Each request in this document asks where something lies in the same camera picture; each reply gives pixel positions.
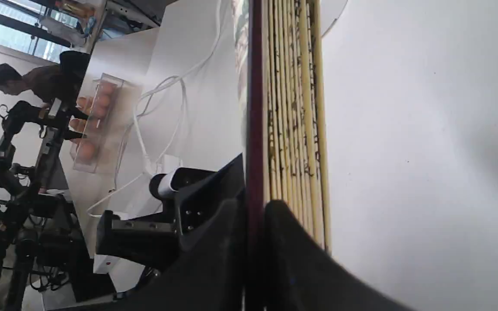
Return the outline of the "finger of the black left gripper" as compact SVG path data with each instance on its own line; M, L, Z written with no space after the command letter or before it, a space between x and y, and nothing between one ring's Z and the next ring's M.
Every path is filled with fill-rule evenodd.
M168 270L183 252L188 225L174 213L123 220L105 211L97 225L96 254L118 257L156 270Z

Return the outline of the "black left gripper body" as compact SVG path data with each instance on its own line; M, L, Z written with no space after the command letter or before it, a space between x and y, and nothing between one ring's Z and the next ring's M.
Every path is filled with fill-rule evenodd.
M244 191L242 153L219 171L180 189L174 203L179 242L196 242L223 202L238 199Z

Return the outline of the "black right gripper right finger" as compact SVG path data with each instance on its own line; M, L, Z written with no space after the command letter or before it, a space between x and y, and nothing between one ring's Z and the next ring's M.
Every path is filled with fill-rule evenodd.
M264 210L268 311L407 311L336 263L281 200Z

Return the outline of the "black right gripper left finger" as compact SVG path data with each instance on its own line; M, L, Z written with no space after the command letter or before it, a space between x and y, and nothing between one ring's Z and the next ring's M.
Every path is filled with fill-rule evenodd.
M241 311L246 261L246 211L224 201L195 246L153 283L130 297L76 311Z

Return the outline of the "background black robot arm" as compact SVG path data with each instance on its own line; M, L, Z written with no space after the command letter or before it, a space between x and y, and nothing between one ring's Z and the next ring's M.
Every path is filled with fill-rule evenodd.
M64 129L67 120L59 114L55 120L39 117L39 108L25 101L18 106L28 112L11 113L2 122L0 140L0 188L12 199L0 213L0 276L5 253L22 230L24 221L36 203L49 210L49 201L40 197L43 168L61 149L59 135L49 153L35 167L28 168L33 179L25 187L12 171L15 148L12 139L25 123L38 123ZM243 307L246 211L243 205L245 179L243 154L239 154L217 172L180 189L174 200L174 222L170 229L144 230L144 250L156 248L158 240L178 243L178 256L156 280L115 302L72 307L73 311L240 311Z

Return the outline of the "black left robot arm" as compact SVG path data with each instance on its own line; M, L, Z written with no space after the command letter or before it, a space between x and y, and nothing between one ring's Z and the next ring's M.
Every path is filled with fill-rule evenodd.
M162 211L131 220L105 211L97 227L96 254L166 270L204 236L224 203L245 189L243 154L219 171L179 167L156 175L147 189Z

